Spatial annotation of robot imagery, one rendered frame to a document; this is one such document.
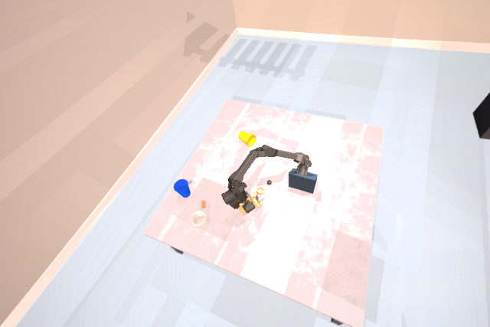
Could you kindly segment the blue cup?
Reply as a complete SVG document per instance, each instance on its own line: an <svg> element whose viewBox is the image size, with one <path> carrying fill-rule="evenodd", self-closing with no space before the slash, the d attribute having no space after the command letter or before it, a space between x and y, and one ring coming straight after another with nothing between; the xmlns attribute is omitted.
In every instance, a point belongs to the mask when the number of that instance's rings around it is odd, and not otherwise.
<svg viewBox="0 0 490 327"><path fill-rule="evenodd" d="M188 182L185 179L180 179L176 181L174 185L174 189L177 191L177 193L179 193L184 198L189 197L191 194L190 188L188 186Z"/></svg>

